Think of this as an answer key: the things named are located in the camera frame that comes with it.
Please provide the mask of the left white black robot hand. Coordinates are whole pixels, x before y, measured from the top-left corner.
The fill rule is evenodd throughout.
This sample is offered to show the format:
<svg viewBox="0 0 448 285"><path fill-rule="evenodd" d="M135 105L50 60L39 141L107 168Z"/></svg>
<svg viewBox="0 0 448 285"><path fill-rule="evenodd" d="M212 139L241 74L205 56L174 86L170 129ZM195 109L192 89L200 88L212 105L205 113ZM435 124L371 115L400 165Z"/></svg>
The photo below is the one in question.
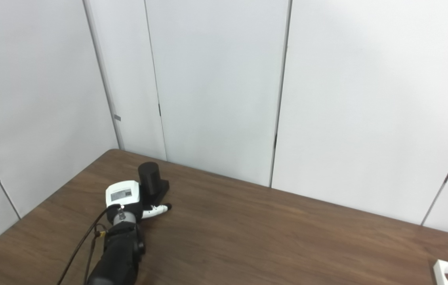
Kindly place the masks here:
<svg viewBox="0 0 448 285"><path fill-rule="evenodd" d="M142 186L135 180L126 180L109 186L105 191L106 217L110 224L133 222L140 224L142 220L162 215L172 209L170 203L161 204L169 189L167 180L160 180L159 186Z"/></svg>

